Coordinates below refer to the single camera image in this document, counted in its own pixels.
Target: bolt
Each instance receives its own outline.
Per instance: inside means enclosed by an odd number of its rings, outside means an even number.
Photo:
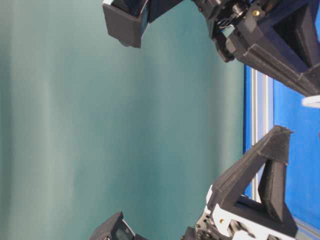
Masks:
[[[260,11],[259,11],[259,10],[254,10],[254,11],[252,12],[252,15],[253,15],[254,17],[259,17],[259,16],[260,16]]]

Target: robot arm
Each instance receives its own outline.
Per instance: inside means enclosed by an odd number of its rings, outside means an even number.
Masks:
[[[183,240],[294,240],[297,225],[285,203],[290,130],[275,126],[209,188],[206,206]],[[264,166],[259,184],[261,203],[243,193]],[[119,238],[119,231],[127,232]],[[146,240],[116,213],[89,240]]]
[[[104,0],[109,35],[141,47],[149,23],[182,0]],[[320,0],[193,0],[225,62],[238,61],[306,96],[320,95]],[[234,27],[227,37],[224,30]]]

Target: screw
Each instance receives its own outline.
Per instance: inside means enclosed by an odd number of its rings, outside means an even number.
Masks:
[[[259,11],[259,10],[254,10],[254,11],[252,12],[252,15],[253,15],[254,17],[259,17],[259,16],[260,16],[260,11]]]

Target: blue panel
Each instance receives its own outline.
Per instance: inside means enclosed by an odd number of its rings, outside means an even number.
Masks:
[[[251,148],[251,67],[245,66],[245,87],[244,87],[244,145],[243,153]],[[252,196],[252,185],[250,184],[245,192],[247,196]]]
[[[320,110],[301,105],[303,96],[274,81],[274,124],[291,136],[286,202],[295,217],[320,228]]]

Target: teal backdrop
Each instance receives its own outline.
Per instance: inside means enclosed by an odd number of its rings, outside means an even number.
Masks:
[[[0,238],[80,240],[118,210],[180,239],[243,153],[244,66],[184,1],[142,49],[101,0],[0,1]]]

